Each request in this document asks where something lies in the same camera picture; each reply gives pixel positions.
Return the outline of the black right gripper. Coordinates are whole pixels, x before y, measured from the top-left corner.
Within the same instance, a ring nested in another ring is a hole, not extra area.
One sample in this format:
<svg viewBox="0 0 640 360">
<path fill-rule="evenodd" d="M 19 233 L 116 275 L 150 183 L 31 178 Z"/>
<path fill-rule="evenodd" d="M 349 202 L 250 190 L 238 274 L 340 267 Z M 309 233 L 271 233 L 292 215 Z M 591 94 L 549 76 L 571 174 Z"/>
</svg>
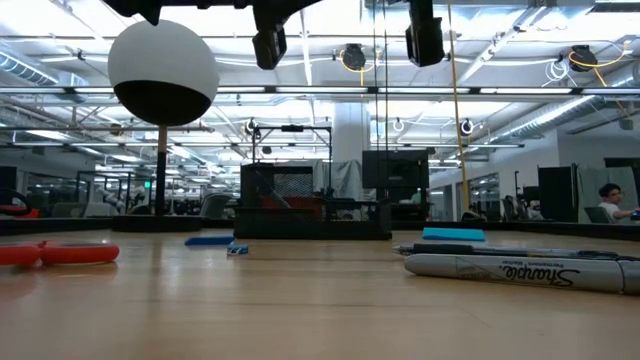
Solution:
<svg viewBox="0 0 640 360">
<path fill-rule="evenodd" d="M 407 55 L 418 67 L 444 58 L 442 18 L 434 16 L 433 0 L 408 0 L 410 25 L 405 31 Z"/>
</svg>

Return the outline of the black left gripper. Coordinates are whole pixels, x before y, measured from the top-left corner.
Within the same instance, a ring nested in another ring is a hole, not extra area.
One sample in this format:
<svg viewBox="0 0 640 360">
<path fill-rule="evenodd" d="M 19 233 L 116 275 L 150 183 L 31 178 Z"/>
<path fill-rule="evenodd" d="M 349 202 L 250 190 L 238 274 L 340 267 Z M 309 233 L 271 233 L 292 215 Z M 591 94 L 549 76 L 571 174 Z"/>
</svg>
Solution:
<svg viewBox="0 0 640 360">
<path fill-rule="evenodd" d="M 287 51 L 284 25 L 296 12 L 320 0 L 253 0 L 257 34 L 252 38 L 256 62 L 262 70 L 274 70 Z"/>
</svg>

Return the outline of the blue and white pen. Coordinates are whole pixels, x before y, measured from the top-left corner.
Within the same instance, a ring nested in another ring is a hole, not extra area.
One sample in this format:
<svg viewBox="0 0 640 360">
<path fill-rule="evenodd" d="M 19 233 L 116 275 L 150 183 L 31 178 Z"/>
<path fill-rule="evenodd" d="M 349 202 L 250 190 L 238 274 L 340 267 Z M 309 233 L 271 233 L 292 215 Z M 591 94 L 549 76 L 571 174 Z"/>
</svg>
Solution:
<svg viewBox="0 0 640 360">
<path fill-rule="evenodd" d="M 284 200 L 284 198 L 275 190 L 273 176 L 265 173 L 262 170 L 256 170 L 254 172 L 254 183 L 257 187 L 257 192 L 260 195 L 274 201 L 279 208 L 289 209 L 290 205 Z"/>
</svg>

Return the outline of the light blue sticky note pad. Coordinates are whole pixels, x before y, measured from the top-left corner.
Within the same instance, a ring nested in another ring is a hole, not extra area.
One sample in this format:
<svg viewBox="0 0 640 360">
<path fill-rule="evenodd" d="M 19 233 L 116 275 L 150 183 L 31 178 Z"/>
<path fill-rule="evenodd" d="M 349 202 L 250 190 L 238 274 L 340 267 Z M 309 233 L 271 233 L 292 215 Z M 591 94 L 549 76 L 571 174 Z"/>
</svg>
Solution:
<svg viewBox="0 0 640 360">
<path fill-rule="evenodd" d="M 423 229 L 422 239 L 484 242 L 486 240 L 486 236 L 484 231 L 480 229 L 425 227 Z"/>
</svg>

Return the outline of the dark blue eraser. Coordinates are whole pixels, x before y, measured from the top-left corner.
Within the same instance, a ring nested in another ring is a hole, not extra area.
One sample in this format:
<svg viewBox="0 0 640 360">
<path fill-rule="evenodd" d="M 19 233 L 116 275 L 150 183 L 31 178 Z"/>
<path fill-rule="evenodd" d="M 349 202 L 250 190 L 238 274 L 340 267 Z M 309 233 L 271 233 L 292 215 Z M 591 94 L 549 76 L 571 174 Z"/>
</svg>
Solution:
<svg viewBox="0 0 640 360">
<path fill-rule="evenodd" d="M 226 246 L 233 243 L 233 236 L 191 237 L 185 241 L 186 246 Z"/>
</svg>

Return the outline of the black pen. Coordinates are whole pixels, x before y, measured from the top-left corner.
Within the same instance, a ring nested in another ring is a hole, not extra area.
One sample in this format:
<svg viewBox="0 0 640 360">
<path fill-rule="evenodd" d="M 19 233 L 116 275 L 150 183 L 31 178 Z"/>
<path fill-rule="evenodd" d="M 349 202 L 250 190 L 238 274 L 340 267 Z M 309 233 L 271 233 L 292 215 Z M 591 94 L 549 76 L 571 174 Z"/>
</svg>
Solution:
<svg viewBox="0 0 640 360">
<path fill-rule="evenodd" d="M 507 256 L 507 257 L 541 257 L 566 258 L 606 261 L 640 261 L 640 257 L 619 255 L 615 252 L 593 250 L 567 249 L 525 249 L 509 247 L 476 247 L 458 244 L 424 244 L 414 243 L 398 245 L 392 251 L 399 255 L 440 254 L 440 255 L 471 255 L 471 256 Z"/>
</svg>

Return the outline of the silver Sharpie marker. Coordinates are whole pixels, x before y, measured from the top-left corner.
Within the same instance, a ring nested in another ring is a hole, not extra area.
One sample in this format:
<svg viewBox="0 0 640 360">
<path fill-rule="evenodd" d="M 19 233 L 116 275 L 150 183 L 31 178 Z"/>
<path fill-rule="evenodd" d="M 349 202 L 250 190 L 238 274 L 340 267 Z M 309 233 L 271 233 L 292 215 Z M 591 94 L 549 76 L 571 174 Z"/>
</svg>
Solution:
<svg viewBox="0 0 640 360">
<path fill-rule="evenodd" d="M 640 296 L 640 261 L 416 254 L 404 267 L 427 277 Z"/>
</svg>

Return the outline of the red-handled scissors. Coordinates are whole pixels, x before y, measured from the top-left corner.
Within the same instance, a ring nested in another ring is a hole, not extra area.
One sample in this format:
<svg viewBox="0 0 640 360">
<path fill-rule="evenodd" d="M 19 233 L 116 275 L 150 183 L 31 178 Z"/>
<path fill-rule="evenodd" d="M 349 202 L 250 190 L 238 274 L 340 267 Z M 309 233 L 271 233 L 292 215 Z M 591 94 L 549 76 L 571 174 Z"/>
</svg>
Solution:
<svg viewBox="0 0 640 360">
<path fill-rule="evenodd" d="M 114 262 L 120 248 L 108 243 L 0 244 L 0 266 L 79 265 Z"/>
</svg>

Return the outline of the black mesh desk organizer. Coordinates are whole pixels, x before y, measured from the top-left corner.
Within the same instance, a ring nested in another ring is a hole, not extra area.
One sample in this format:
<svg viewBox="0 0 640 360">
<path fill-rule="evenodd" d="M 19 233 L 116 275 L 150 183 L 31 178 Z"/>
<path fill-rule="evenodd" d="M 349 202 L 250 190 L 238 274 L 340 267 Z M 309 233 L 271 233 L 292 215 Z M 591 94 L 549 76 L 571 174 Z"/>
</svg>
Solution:
<svg viewBox="0 0 640 360">
<path fill-rule="evenodd" d="M 313 187 L 310 166 L 241 167 L 234 235 L 242 239 L 389 240 L 387 200 L 335 198 Z"/>
</svg>

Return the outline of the white globe table lamp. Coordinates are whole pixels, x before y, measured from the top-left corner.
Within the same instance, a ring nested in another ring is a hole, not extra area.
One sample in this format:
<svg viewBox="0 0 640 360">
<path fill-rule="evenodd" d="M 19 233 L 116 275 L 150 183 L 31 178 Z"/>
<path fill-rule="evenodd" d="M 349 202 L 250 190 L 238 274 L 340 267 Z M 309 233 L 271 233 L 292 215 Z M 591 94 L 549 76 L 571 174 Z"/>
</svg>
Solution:
<svg viewBox="0 0 640 360">
<path fill-rule="evenodd" d="M 108 75 L 121 105 L 134 117 L 158 127 L 156 190 L 151 215 L 114 220 L 121 232 L 171 232 L 198 228 L 198 220 L 164 216 L 168 130 L 205 114 L 217 94 L 220 77 L 209 46 L 189 28 L 161 20 L 138 22 L 113 42 Z"/>
</svg>

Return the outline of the black monitor screen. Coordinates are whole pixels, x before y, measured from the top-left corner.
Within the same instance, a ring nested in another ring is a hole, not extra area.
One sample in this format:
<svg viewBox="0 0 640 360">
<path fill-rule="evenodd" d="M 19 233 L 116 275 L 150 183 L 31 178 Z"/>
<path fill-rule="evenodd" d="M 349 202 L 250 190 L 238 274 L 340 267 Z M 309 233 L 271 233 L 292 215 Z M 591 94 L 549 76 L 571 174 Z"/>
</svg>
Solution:
<svg viewBox="0 0 640 360">
<path fill-rule="evenodd" d="M 428 188 L 429 164 L 426 150 L 362 152 L 364 188 Z"/>
</svg>

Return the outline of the black cabinet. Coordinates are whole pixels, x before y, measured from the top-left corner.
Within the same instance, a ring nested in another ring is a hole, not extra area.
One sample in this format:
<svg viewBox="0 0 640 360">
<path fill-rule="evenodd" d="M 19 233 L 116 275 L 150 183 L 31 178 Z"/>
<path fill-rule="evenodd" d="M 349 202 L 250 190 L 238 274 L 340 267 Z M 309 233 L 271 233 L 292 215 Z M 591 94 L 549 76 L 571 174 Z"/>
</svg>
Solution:
<svg viewBox="0 0 640 360">
<path fill-rule="evenodd" d="M 539 167 L 538 188 L 541 215 L 554 222 L 577 223 L 577 167 Z"/>
</svg>

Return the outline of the person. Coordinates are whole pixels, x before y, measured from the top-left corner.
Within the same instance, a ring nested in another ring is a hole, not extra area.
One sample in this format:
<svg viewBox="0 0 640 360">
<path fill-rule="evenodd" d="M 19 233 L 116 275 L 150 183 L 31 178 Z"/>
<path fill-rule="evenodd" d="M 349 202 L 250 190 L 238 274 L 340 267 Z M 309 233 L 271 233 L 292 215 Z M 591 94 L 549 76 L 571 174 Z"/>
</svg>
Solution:
<svg viewBox="0 0 640 360">
<path fill-rule="evenodd" d="M 622 190 L 619 185 L 607 183 L 599 189 L 602 199 L 599 206 L 605 210 L 612 223 L 619 223 L 621 220 L 630 219 L 636 214 L 640 214 L 640 208 L 625 210 L 620 207 L 623 200 Z"/>
</svg>

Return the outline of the red and black cart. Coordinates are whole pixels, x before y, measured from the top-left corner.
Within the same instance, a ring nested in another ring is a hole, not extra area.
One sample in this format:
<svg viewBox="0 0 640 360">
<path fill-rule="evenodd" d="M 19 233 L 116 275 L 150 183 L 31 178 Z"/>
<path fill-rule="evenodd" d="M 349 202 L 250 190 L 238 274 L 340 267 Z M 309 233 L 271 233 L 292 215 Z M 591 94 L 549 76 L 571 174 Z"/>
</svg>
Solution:
<svg viewBox="0 0 640 360">
<path fill-rule="evenodd" d="M 0 215 L 39 218 L 40 211 L 21 193 L 9 188 L 0 188 Z"/>
</svg>

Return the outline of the black metal table frame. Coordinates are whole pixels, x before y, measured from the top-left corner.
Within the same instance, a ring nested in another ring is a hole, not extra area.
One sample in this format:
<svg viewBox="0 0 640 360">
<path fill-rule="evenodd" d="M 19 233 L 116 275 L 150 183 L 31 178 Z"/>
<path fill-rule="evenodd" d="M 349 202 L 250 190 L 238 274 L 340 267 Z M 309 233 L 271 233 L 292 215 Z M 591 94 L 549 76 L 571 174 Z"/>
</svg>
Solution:
<svg viewBox="0 0 640 360">
<path fill-rule="evenodd" d="M 528 232 L 640 242 L 640 225 L 558 222 L 416 222 L 394 221 L 389 226 L 369 222 L 238 225 L 232 220 L 195 216 L 116 216 L 96 218 L 0 218 L 0 236 L 110 229 L 130 233 L 188 233 L 203 229 L 233 230 L 243 239 L 389 240 L 394 231 L 422 231 L 425 227 Z"/>
</svg>

